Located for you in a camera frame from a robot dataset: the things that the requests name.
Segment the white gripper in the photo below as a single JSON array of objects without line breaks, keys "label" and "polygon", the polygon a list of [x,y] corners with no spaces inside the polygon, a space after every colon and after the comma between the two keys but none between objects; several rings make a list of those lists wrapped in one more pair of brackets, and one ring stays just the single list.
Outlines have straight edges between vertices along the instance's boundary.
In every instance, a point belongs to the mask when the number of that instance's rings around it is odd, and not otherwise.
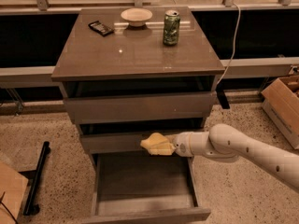
[{"label": "white gripper", "polygon": [[209,132],[180,133],[175,136],[173,144],[165,136],[153,134],[149,138],[149,153],[170,156],[175,151],[181,157],[204,156],[207,158],[215,154],[215,149],[209,141]]}]

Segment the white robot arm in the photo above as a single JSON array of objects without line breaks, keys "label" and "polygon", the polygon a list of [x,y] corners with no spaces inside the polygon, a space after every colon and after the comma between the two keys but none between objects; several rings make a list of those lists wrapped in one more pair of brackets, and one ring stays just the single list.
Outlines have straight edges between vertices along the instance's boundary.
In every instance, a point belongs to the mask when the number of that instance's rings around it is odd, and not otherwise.
[{"label": "white robot arm", "polygon": [[208,132],[172,135],[153,133],[140,144],[150,155],[203,156],[234,162],[239,156],[251,161],[285,185],[299,191],[299,156],[246,136],[226,124],[214,125]]}]

